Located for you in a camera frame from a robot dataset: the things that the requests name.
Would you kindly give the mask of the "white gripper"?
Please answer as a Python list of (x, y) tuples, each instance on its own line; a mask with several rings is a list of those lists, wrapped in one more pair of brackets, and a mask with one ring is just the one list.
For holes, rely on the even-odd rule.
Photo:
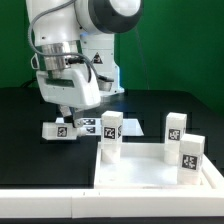
[[(36, 73), (39, 89), (46, 102), (58, 104), (63, 117), (72, 115), (74, 128), (83, 126), (84, 112), (100, 105), (101, 97), (94, 71), (86, 65), (72, 65), (50, 78), (47, 71)], [(71, 113), (69, 107), (76, 108)]]

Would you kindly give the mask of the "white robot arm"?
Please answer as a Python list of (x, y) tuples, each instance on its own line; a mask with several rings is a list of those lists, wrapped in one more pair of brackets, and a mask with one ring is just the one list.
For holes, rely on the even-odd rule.
[(78, 128), (84, 111), (122, 91), (114, 38), (137, 25), (143, 0), (26, 0), (26, 7), (42, 97)]

